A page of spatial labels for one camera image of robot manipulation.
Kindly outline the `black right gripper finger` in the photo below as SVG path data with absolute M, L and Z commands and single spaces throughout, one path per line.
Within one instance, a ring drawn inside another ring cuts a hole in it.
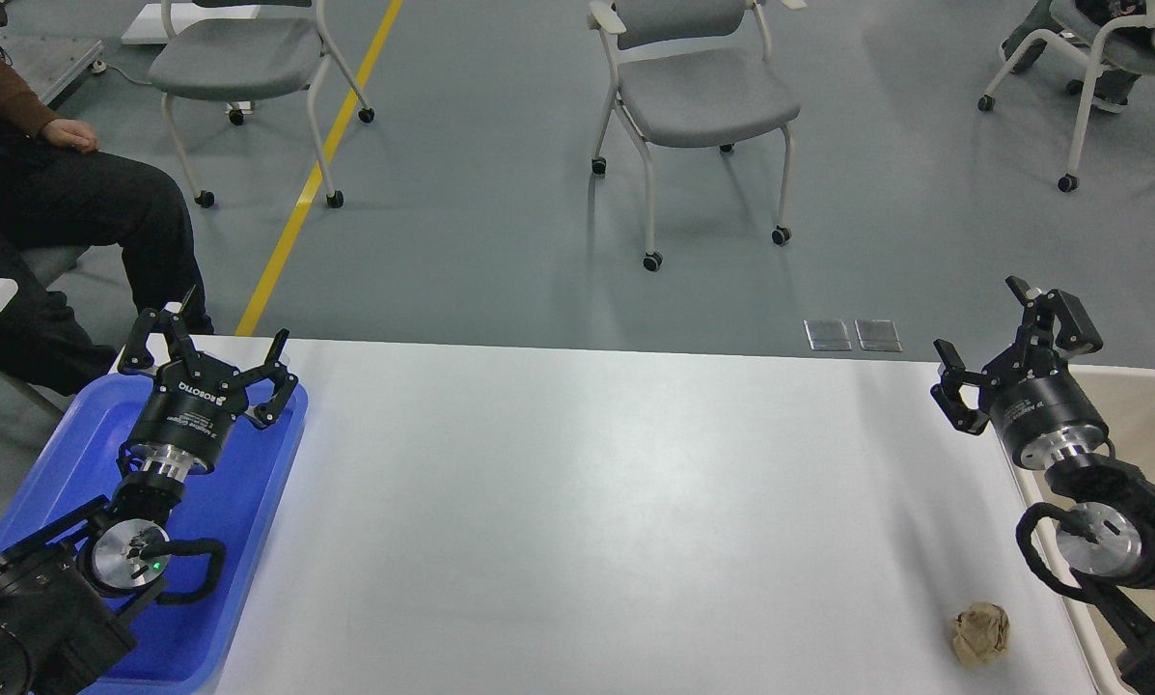
M 957 348 L 951 342 L 936 339 L 933 344 L 940 366 L 939 381 L 930 388 L 931 397 L 942 409 L 942 414 L 953 429 L 968 432 L 970 435 L 982 434 L 990 423 L 990 414 L 982 406 L 968 406 L 962 397 L 962 390 L 964 386 L 974 386 L 978 388 L 981 395 L 992 396 L 997 388 L 997 378 L 988 374 L 988 369 L 981 373 L 970 373 L 966 369 Z
M 1044 378 L 1065 373 L 1072 357 L 1102 350 L 1105 342 L 1093 324 L 1083 300 L 1059 289 L 1042 291 L 1018 276 L 1006 277 L 1024 308 L 1015 339 L 1005 351 L 1013 378 Z

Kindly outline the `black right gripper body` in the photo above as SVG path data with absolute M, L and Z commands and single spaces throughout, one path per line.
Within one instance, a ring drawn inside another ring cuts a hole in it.
M 1040 471 L 1061 459 L 1061 450 L 1094 453 L 1106 444 L 1105 419 L 1070 374 L 1065 353 L 1001 354 L 981 373 L 990 382 L 981 409 L 1015 466 Z

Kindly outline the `person's hand on lap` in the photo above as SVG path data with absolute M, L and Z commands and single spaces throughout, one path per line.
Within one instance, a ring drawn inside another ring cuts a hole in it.
M 96 154 L 100 149 L 99 137 L 92 125 L 74 119 L 55 118 L 44 124 L 39 137 L 49 145 L 74 150 L 76 154 Z

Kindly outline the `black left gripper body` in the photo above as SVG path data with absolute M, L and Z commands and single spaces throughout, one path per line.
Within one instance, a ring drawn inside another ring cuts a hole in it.
M 120 444 L 120 474 L 211 474 L 237 418 L 249 404 L 240 369 L 210 354 L 198 368 L 173 359 L 154 369 L 149 354 L 124 354 L 124 375 L 152 375 L 151 393 Z

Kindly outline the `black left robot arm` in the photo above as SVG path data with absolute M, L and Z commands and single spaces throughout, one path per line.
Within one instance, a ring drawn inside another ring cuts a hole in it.
M 187 694 L 211 677 L 308 405 L 286 338 L 239 369 L 176 313 L 141 313 L 0 522 L 0 694 Z

